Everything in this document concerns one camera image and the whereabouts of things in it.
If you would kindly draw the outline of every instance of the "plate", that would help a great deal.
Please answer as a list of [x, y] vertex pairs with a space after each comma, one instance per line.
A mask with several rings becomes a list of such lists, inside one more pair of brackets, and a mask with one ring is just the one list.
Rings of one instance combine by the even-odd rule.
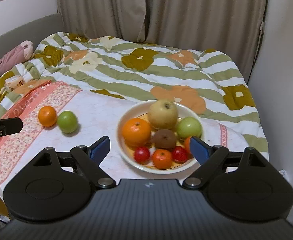
[[[125, 124], [125, 122], [131, 118], [140, 117], [141, 115], [146, 114], [149, 110], [150, 105], [153, 104], [155, 101], [157, 101], [157, 100], [149, 100], [149, 101], [144, 101], [144, 102], [138, 103], [138, 104], [132, 106], [120, 118], [120, 120], [117, 124], [117, 130], [116, 130], [116, 138], [117, 138], [118, 147], [120, 149], [120, 154], [121, 154], [122, 158], [126, 162], [131, 164], [132, 166], [138, 168], [139, 170], [146, 171], [149, 173], [172, 174], [172, 173], [184, 171], [184, 170], [190, 168], [191, 166], [193, 166], [194, 164], [196, 164], [197, 160], [195, 158], [192, 158], [177, 167], [170, 168], [167, 170], [158, 170], [158, 169], [149, 168], [149, 167], [147, 167], [147, 165], [141, 165], [134, 160], [133, 154], [128, 150], [128, 147], [125, 144], [125, 140], [121, 135], [121, 129], [122, 129], [122, 126]], [[191, 109], [189, 109], [186, 106], [181, 105], [179, 103], [175, 103], [175, 105], [177, 106], [179, 118], [185, 118], [187, 116], [192, 116], [192, 117], [196, 118], [199, 122], [201, 122], [201, 118], [195, 112], [193, 112]], [[201, 139], [203, 141], [205, 141], [205, 128], [203, 125], [202, 125], [202, 130], [203, 131], [202, 131]]]

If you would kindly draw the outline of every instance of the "beige curtain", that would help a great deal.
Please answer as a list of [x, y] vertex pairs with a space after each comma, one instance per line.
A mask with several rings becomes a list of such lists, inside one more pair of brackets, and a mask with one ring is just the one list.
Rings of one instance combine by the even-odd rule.
[[147, 0], [146, 42], [180, 49], [220, 50], [247, 81], [266, 0]]
[[145, 3], [145, 0], [58, 0], [58, 8], [69, 32], [90, 39], [108, 35], [143, 42]]
[[248, 80], [266, 0], [58, 0], [68, 31], [180, 49], [220, 50]]

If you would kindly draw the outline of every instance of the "metal screw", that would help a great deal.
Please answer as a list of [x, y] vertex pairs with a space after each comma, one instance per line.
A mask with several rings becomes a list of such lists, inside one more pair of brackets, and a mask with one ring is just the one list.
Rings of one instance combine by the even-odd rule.
[[104, 187], [110, 186], [113, 183], [111, 178], [100, 178], [98, 179], [98, 184]]
[[201, 184], [201, 180], [198, 179], [198, 178], [194, 178], [194, 177], [191, 177], [191, 178], [187, 178], [185, 180], [185, 183], [188, 185], [188, 186], [198, 186]]

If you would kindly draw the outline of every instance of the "wall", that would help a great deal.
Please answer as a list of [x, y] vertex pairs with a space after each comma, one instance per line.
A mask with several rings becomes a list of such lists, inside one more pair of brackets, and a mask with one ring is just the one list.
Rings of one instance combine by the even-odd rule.
[[0, 0], [0, 35], [57, 10], [57, 0]]
[[269, 141], [270, 162], [288, 172], [293, 186], [293, 0], [268, 0], [262, 47], [248, 86]]

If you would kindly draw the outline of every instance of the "green apple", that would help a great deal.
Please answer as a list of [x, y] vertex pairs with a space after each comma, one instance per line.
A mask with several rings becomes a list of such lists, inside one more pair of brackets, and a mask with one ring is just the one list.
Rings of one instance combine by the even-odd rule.
[[183, 118], [177, 125], [177, 135], [185, 139], [189, 136], [198, 136], [202, 135], [202, 125], [194, 117], [188, 116]]
[[177, 107], [170, 100], [157, 100], [149, 108], [148, 119], [157, 130], [171, 129], [177, 122]]
[[57, 124], [62, 132], [72, 133], [78, 128], [78, 119], [71, 111], [63, 111], [57, 119]]

